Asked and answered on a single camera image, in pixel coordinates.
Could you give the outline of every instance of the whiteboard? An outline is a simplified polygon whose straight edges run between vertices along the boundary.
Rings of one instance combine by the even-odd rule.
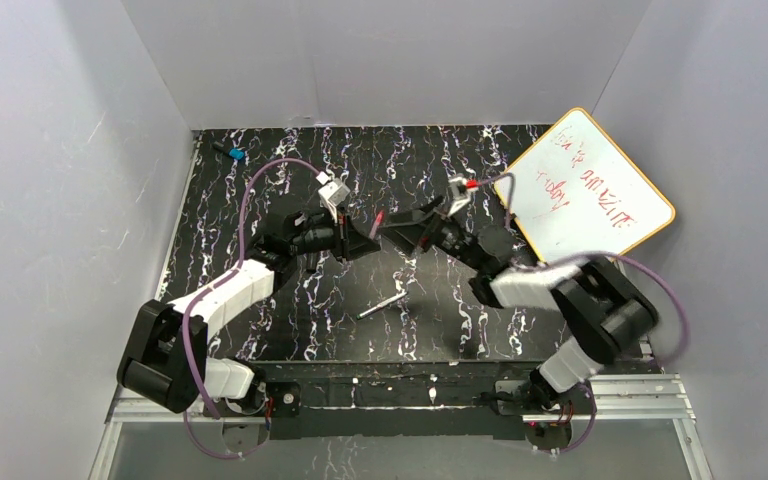
[[[507,171],[516,177],[515,221],[546,262],[587,250],[625,253],[675,218],[672,204],[581,108]],[[509,181],[495,187],[506,203]]]

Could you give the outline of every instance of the table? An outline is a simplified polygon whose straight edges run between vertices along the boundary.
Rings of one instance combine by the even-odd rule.
[[[343,178],[349,214],[368,231],[378,211],[421,206],[445,194],[447,178],[486,178],[505,170],[548,125],[419,126],[208,130],[196,140],[166,271],[162,299],[193,291],[237,259],[236,227],[243,188],[268,160],[296,157]],[[247,154],[245,164],[211,149],[216,141]],[[252,232],[264,212],[291,213],[317,205],[318,183],[297,166],[266,175],[246,217]],[[466,213],[471,231],[501,222],[492,189],[478,192]],[[340,264],[320,261],[271,298],[244,312],[210,343],[213,356],[245,360],[404,362],[542,361],[568,332],[560,315],[479,304],[467,285],[468,267],[436,250],[415,258],[382,240],[382,251]],[[354,316],[406,285],[409,296],[363,320]]]

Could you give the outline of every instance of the gray wall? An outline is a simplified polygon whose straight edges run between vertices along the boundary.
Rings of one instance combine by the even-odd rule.
[[[193,129],[553,123],[649,1],[123,0]]]
[[[675,368],[712,471],[768,478],[768,2],[653,2],[595,117],[678,210],[637,256],[691,314]]]
[[[117,0],[0,1],[0,479],[89,473],[190,151]]]

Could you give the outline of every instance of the metal frame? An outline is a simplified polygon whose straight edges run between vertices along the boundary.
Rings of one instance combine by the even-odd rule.
[[[714,477],[708,467],[705,452],[702,451],[702,442],[699,441],[699,434],[696,432],[696,422],[685,418],[675,419],[673,424],[678,434],[681,451],[684,453],[684,462],[690,472],[690,479],[712,480]]]
[[[200,138],[196,137],[194,139],[194,145],[200,141]],[[166,264],[169,262],[173,248],[175,233],[193,177],[197,155],[198,149],[194,148],[190,171],[179,205],[178,218],[175,222],[175,228],[172,230],[166,252],[166,260],[160,272],[155,297],[160,293],[160,288],[166,274]],[[651,355],[652,350],[649,346],[648,338],[641,340],[641,349],[644,355]],[[591,383],[598,410],[596,415],[597,421],[672,419],[676,429],[676,438],[684,453],[690,478],[692,480],[711,480],[713,478],[702,450],[699,435],[696,432],[696,416],[693,413],[679,375],[597,375],[591,379]],[[191,414],[191,421],[199,423],[214,422],[214,420],[201,415],[202,408],[203,403],[201,400],[198,400],[188,409],[188,412]],[[431,410],[439,407],[408,408]],[[523,415],[522,420],[523,422],[532,422],[552,420],[554,418],[556,416]],[[575,415],[573,418],[575,420],[587,420],[589,416]],[[224,418],[222,421],[238,424],[263,423],[262,418],[247,417]],[[122,425],[132,422],[182,423],[183,421],[180,414],[171,413],[130,390],[117,388],[98,453],[90,471],[90,480],[106,480],[109,477],[119,444]]]

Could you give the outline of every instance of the cable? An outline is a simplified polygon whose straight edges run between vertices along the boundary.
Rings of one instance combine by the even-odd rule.
[[[478,181],[478,186],[483,187],[485,185],[490,185],[492,183],[496,183],[499,180],[503,178],[510,178],[511,179],[511,189],[508,191],[508,201],[505,205],[505,228],[509,228],[511,225],[511,208],[513,208],[513,201],[514,201],[514,189],[516,188],[516,177],[514,177],[514,174],[511,172],[505,172],[501,175],[496,175],[495,177],[486,178],[484,180]]]
[[[263,416],[264,420],[266,420],[267,432],[272,430],[272,409],[274,407],[275,407],[275,399],[272,397],[269,397],[269,406],[266,407],[266,414]]]
[[[658,284],[659,287],[661,287],[661,289],[664,290],[664,293],[667,294],[667,296],[670,298],[670,301],[672,301],[673,305],[675,306],[676,313],[678,313],[678,320],[679,320],[679,323],[681,323],[681,334],[679,337],[678,345],[676,345],[676,348],[669,355],[665,355],[661,357],[659,363],[661,365],[672,363],[678,357],[684,354],[684,351],[687,349],[687,345],[690,343],[690,321],[687,319],[687,310],[685,310],[684,305],[681,304],[681,301],[678,299],[678,295],[675,293],[675,290],[673,290],[667,284],[666,280],[661,278],[661,276],[655,273],[654,270],[647,267],[646,265],[643,265],[637,260],[626,257],[624,255],[618,255],[616,253],[593,250],[593,251],[587,251],[587,252],[574,253],[572,255],[559,258],[558,260],[555,260],[551,264],[545,264],[545,265],[536,266],[536,267],[515,265],[515,267],[524,271],[548,270],[548,269],[564,266],[568,263],[574,263],[581,259],[593,259],[593,258],[600,258],[600,257],[612,258],[614,260],[623,262],[627,265],[631,265],[632,267],[643,272],[646,276],[651,278],[655,283]]]
[[[514,189],[516,188],[516,177],[514,177],[514,175],[511,172],[505,172],[505,173],[502,173],[501,175],[496,175],[495,177],[479,180],[478,185],[485,186],[485,185],[493,184],[503,178],[511,179],[511,189],[508,191],[508,201],[507,201],[507,205],[506,205],[507,208],[505,212],[505,228],[508,228],[511,224],[511,208],[512,208],[512,203],[514,198]],[[663,278],[661,278],[660,275],[655,273],[654,270],[650,269],[646,265],[643,265],[637,260],[634,260],[632,258],[623,256],[623,255],[610,253],[610,252],[588,251],[588,252],[581,252],[581,253],[575,253],[575,254],[569,255],[567,257],[564,257],[552,262],[551,265],[547,264],[547,265],[544,265],[543,267],[526,267],[522,265],[514,265],[514,266],[523,270],[538,270],[542,268],[549,269],[549,268],[562,266],[570,262],[575,262],[582,258],[593,258],[593,257],[613,258],[620,262],[631,265],[632,267],[640,270],[641,272],[646,274],[649,278],[654,280],[655,283],[657,283],[658,286],[660,286],[664,290],[667,296],[670,297],[670,301],[672,301],[673,305],[675,306],[676,312],[678,313],[678,319],[679,319],[679,322],[681,323],[681,334],[679,337],[678,345],[676,345],[676,348],[669,355],[662,356],[659,363],[661,365],[666,365],[666,364],[672,363],[678,357],[683,355],[684,351],[687,350],[687,345],[690,343],[690,322],[687,319],[687,311],[685,310],[684,305],[681,304],[681,301],[679,301],[678,295],[676,295],[675,291],[667,284],[667,282]]]
[[[247,417],[251,417],[252,415],[257,415],[258,413],[262,412],[262,411],[263,411],[263,409],[264,409],[264,408],[266,408],[266,405],[267,405],[267,403],[269,403],[269,396],[268,396],[268,395],[266,395],[266,394],[264,393],[264,394],[263,394],[263,401],[262,401],[262,402],[260,402],[260,406],[259,406],[259,407],[257,407],[257,409],[256,409],[256,410],[250,410],[250,411],[247,411],[247,412],[246,412],[246,411],[243,411],[243,409],[242,409],[242,408],[240,408],[240,411],[239,411],[239,412],[237,412],[237,413],[240,413],[240,414],[242,414],[242,415],[245,415],[245,416],[247,416]],[[227,405],[227,406],[228,406],[228,408],[229,408],[229,409],[231,409],[232,411],[235,411],[235,412],[236,412],[236,410],[233,410],[233,409],[231,408],[231,401],[230,401],[230,400],[228,400],[227,398],[225,399],[225,405]]]
[[[572,400],[570,400],[570,414],[567,417],[567,419],[564,421],[564,425],[569,425],[569,422],[572,421],[573,415],[575,415],[575,405],[573,405]]]
[[[579,445],[584,443],[585,440],[587,440],[587,437],[590,435],[590,431],[593,430],[593,425],[596,424],[596,398],[593,395],[593,390],[590,390],[590,387],[583,383],[578,384],[578,389],[582,390],[584,392],[584,395],[590,399],[590,420],[587,422],[587,427],[584,429],[584,433],[581,434],[580,437],[578,437],[574,442],[570,443],[564,448],[560,449],[552,449],[550,452],[557,451],[558,453],[566,453],[569,452],[575,448],[577,448]]]
[[[264,166],[260,167],[260,169],[255,172],[254,176],[252,176],[251,180],[249,180],[249,183],[246,185],[246,192],[243,195],[243,202],[240,204],[240,225],[238,230],[238,237],[240,241],[240,260],[237,262],[237,265],[231,269],[231,274],[216,282],[216,284],[213,286],[213,289],[221,287],[222,285],[231,281],[231,279],[233,279],[235,276],[237,276],[237,274],[240,272],[240,267],[242,267],[243,261],[245,260],[246,206],[248,206],[249,197],[251,196],[251,192],[254,187],[254,182],[256,182],[264,174],[264,172],[266,172],[266,170],[284,163],[295,163],[297,165],[302,165],[313,172],[314,175],[319,175],[319,171],[314,168],[313,165],[297,158],[280,158],[278,160],[272,160],[271,162],[268,162]],[[193,297],[193,300],[184,309],[184,319],[181,323],[181,330],[184,332],[184,335],[182,335],[184,339],[184,353],[186,354],[187,364],[190,367],[190,373],[193,375],[196,388],[198,388],[198,391],[201,394],[201,398],[204,401],[204,406],[210,412],[211,416],[218,420],[220,417],[219,410],[216,408],[216,404],[213,402],[213,399],[210,398],[210,395],[207,393],[207,389],[204,387],[204,379],[201,378],[201,374],[198,371],[198,364],[196,363],[195,354],[193,353],[193,344],[189,335],[190,315],[193,313],[193,308],[200,301],[204,300],[204,297],[206,297],[208,293],[212,292],[213,289],[202,290],[195,297]]]
[[[560,408],[560,410],[561,410],[561,415],[560,415],[560,416],[558,417],[558,419],[555,421],[555,425],[560,425],[560,424],[561,424],[561,422],[563,422],[563,420],[564,420],[564,415],[566,415],[566,413],[567,413],[567,406],[566,406],[566,405],[561,405],[561,408]]]

